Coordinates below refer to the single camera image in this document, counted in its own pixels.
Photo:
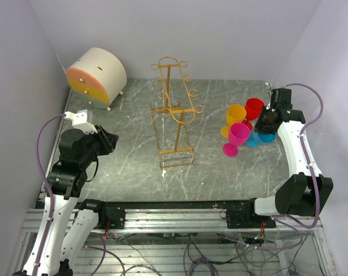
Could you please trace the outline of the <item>red wine glass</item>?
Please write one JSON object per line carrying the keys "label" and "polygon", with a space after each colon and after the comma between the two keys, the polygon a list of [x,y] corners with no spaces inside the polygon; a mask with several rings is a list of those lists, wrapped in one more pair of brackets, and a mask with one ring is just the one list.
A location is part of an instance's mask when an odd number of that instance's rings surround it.
{"label": "red wine glass", "polygon": [[246,101],[246,116],[243,119],[242,123],[245,124],[250,130],[252,130],[253,128],[251,121],[259,118],[263,107],[264,102],[258,98],[250,98]]}

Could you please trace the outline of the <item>blue wine glass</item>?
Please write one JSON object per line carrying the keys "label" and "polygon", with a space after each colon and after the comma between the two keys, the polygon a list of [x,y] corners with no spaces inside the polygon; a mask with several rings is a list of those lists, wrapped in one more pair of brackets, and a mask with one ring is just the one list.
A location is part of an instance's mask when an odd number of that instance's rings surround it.
{"label": "blue wine glass", "polygon": [[261,132],[251,131],[250,136],[246,140],[245,144],[248,147],[257,147],[261,144],[269,144],[275,141],[277,133],[274,134],[264,134]]}

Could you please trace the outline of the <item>pink wine glass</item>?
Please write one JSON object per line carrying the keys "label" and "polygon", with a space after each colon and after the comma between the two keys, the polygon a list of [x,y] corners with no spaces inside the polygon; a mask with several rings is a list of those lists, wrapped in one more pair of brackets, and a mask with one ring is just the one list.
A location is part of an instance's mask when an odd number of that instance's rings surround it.
{"label": "pink wine glass", "polygon": [[232,126],[227,127],[228,143],[223,146],[223,153],[228,157],[235,157],[238,155],[240,145],[250,137],[250,129],[247,125],[236,122]]}

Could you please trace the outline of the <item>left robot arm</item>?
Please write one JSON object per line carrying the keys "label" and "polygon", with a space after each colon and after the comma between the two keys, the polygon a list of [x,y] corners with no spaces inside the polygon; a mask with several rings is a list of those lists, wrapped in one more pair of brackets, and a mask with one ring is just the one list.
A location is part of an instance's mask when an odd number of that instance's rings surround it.
{"label": "left robot arm", "polygon": [[90,232],[107,223],[105,203],[84,200],[76,222],[67,227],[88,181],[86,169],[99,156],[112,153],[119,139],[100,125],[96,129],[95,133],[85,134],[73,128],[61,134],[59,161],[47,177],[51,188],[45,197],[37,238],[28,260],[16,275],[72,275],[72,266]]}

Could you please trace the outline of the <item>yellow wine glass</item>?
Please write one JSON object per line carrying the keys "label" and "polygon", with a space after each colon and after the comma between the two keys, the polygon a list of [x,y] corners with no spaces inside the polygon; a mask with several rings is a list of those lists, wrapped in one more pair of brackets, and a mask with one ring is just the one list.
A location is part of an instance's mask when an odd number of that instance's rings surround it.
{"label": "yellow wine glass", "polygon": [[221,127],[221,135],[228,138],[230,128],[233,124],[242,122],[246,117],[246,109],[238,104],[230,105],[227,109],[225,121],[226,125]]}

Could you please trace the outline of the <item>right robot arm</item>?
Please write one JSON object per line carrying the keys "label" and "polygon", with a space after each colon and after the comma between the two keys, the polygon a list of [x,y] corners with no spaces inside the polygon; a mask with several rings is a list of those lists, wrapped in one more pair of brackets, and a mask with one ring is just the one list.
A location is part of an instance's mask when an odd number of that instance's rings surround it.
{"label": "right robot arm", "polygon": [[273,89],[270,103],[262,108],[253,127],[259,138],[276,135],[287,157],[289,178],[273,197],[257,198],[254,208],[244,212],[244,223],[257,227],[264,216],[318,217],[334,187],[319,169],[310,149],[304,114],[292,106],[289,86]]}

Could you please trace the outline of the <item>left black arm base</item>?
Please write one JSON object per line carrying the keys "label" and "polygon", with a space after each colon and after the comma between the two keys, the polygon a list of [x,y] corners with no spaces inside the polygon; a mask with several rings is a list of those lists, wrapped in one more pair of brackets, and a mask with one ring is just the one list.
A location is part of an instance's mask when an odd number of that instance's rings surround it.
{"label": "left black arm base", "polygon": [[86,199],[77,204],[79,210],[92,210],[98,214],[98,229],[123,229],[126,212],[119,204],[104,202],[94,199]]}

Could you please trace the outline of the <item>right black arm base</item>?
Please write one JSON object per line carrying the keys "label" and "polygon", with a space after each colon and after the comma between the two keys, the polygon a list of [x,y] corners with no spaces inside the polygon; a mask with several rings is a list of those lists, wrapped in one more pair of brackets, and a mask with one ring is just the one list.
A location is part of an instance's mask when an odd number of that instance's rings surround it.
{"label": "right black arm base", "polygon": [[255,213],[255,198],[250,200],[221,201],[219,208],[225,210],[225,220],[228,229],[275,228],[276,223],[270,216],[260,216]]}

